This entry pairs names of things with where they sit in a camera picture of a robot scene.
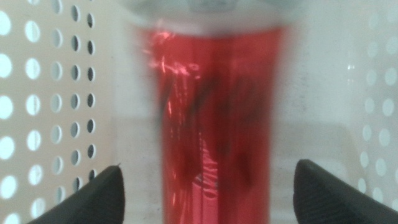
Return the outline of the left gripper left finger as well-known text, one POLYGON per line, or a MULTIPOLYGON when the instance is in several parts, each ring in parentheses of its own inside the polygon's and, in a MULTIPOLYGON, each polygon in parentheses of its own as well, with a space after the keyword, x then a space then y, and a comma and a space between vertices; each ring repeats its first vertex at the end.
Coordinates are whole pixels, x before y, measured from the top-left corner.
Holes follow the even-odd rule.
POLYGON ((109 166, 29 224, 122 224, 124 214, 123 174, 119 166, 109 166))

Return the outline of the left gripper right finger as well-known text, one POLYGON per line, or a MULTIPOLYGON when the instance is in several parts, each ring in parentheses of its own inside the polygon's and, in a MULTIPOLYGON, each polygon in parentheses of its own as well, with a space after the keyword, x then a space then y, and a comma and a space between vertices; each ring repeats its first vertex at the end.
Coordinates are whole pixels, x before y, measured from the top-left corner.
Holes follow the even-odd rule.
POLYGON ((293 205, 299 224, 397 224, 397 212, 309 159, 298 161, 293 205))

